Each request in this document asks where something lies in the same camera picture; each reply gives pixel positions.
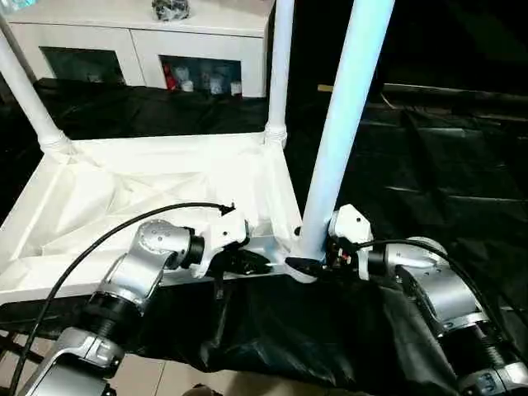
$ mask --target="cabinet door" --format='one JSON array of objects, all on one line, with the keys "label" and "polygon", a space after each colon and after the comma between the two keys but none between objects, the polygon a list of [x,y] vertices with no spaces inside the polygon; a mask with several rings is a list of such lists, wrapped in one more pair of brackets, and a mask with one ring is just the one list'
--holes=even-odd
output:
[{"label": "cabinet door", "polygon": [[128,29],[31,23],[10,27],[37,79],[144,85]]},{"label": "cabinet door", "polygon": [[171,31],[131,32],[148,87],[167,88],[162,59],[171,64],[178,64],[182,59],[187,59],[187,63],[208,59],[209,64],[218,61],[224,68],[226,65],[237,68],[239,64],[234,73],[242,79],[244,97],[266,95],[266,41],[263,38]]}]

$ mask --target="white cabinet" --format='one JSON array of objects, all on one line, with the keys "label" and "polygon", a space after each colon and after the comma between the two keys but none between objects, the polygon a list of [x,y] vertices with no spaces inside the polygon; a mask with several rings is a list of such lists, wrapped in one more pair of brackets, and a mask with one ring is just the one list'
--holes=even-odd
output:
[{"label": "white cabinet", "polygon": [[95,64],[127,85],[165,88],[163,59],[208,59],[233,68],[243,96],[264,97],[274,0],[189,2],[183,21],[156,21],[150,0],[40,0],[7,20],[37,78],[79,79],[74,64]]}]

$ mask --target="black cable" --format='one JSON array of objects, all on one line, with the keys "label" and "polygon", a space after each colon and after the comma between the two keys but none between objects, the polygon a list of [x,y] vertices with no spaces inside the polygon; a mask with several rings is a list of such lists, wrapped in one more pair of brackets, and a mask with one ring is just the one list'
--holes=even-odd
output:
[{"label": "black cable", "polygon": [[26,359],[31,350],[31,345],[33,344],[33,341],[36,338],[37,330],[39,329],[40,324],[44,320],[44,317],[48,311],[48,308],[50,307],[51,301],[55,298],[60,287],[62,286],[64,281],[66,281],[68,276],[73,272],[73,270],[99,245],[101,245],[109,237],[120,232],[122,229],[125,229],[129,225],[137,223],[138,221],[146,219],[150,216],[158,215],[162,212],[167,212],[169,210],[174,210],[174,209],[183,209],[183,208],[213,208],[213,209],[220,210],[222,215],[225,215],[234,209],[233,207],[219,205],[219,204],[212,204],[209,202],[189,202],[189,203],[183,203],[183,204],[168,205],[168,206],[164,206],[162,208],[158,208],[155,210],[150,210],[149,212],[140,214],[139,216],[136,216],[133,219],[127,220],[123,224],[118,225],[117,227],[111,229],[110,231],[105,233],[102,237],[100,237],[88,249],[82,252],[75,260],[73,260],[73,262],[69,265],[66,271],[64,271],[63,275],[61,275],[60,278],[57,280],[57,282],[54,284],[53,288],[48,294],[48,297],[46,297],[44,305],[42,305],[42,309],[39,312],[39,316],[35,320],[35,324],[33,325],[33,328],[31,329],[27,337],[26,344],[24,345],[24,349],[22,350],[20,358],[18,359],[18,362],[16,364],[16,369],[15,369],[15,372],[13,373],[13,376],[11,379],[11,385],[9,387],[9,396],[15,396],[18,383],[20,381],[20,377],[22,374],[22,370],[24,369],[24,364],[26,363]]},{"label": "black cable", "polygon": [[[462,278],[462,280],[466,283],[466,285],[468,285],[471,291],[475,294],[477,301],[483,306],[485,312],[487,314],[493,314],[493,316],[495,316],[494,310],[488,305],[486,299],[483,297],[482,293],[479,291],[479,288],[476,286],[475,282],[473,281],[469,273],[465,270],[464,266],[462,266],[454,258],[449,257],[442,250],[438,250],[435,247],[428,245],[427,243],[415,241],[412,239],[378,239],[378,240],[372,240],[372,241],[364,242],[364,243],[353,243],[352,246],[356,250],[361,250],[363,248],[370,248],[373,246],[386,246],[390,244],[402,244],[402,245],[416,246],[418,248],[425,249],[428,252],[434,253],[438,257],[446,260],[452,266],[453,271],[455,271],[455,273],[458,274]],[[479,274],[486,278],[488,283],[495,289],[495,291],[502,297],[502,299],[504,299],[506,304],[508,304],[511,307],[511,310],[516,314],[516,316],[521,320],[522,324],[528,330],[528,318],[521,312],[521,309],[516,306],[513,300],[510,299],[510,297],[495,283],[495,281],[493,281],[489,276],[482,273],[481,271],[479,271]],[[508,341],[511,343],[511,347],[514,348],[517,354],[519,355],[519,357],[523,359],[524,356],[517,350],[513,337],[508,333],[508,331],[505,328],[503,329],[503,331],[506,333],[508,337]]]}]

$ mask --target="object on cabinet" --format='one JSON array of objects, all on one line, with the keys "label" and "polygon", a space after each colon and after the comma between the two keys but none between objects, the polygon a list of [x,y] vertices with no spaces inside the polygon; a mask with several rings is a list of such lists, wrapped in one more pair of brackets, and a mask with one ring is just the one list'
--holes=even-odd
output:
[{"label": "object on cabinet", "polygon": [[160,21],[179,21],[189,16],[187,0],[153,0],[152,8]]}]

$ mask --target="glass cabinet door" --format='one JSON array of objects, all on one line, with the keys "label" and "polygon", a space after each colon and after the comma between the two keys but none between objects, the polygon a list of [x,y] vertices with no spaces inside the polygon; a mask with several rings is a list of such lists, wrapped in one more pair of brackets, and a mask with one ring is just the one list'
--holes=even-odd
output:
[{"label": "glass cabinet door", "polygon": [[40,47],[56,78],[125,84],[116,52],[105,49]]}]

